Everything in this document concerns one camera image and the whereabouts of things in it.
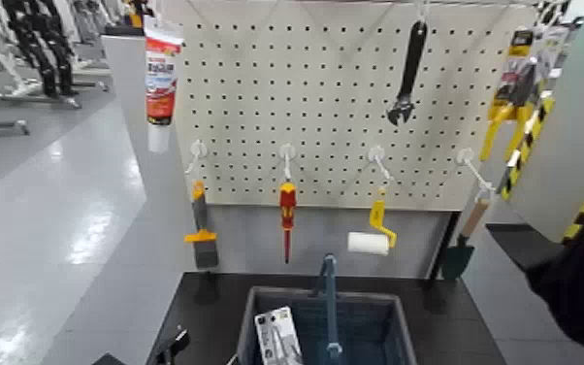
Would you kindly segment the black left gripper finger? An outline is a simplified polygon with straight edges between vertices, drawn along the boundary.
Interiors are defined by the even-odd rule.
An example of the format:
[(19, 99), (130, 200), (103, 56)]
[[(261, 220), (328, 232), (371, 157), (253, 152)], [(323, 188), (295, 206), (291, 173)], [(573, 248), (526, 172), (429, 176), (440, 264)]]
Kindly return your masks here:
[(155, 355), (156, 365), (175, 365), (177, 355), (190, 344), (190, 336), (187, 329), (180, 329), (178, 333), (166, 340)]

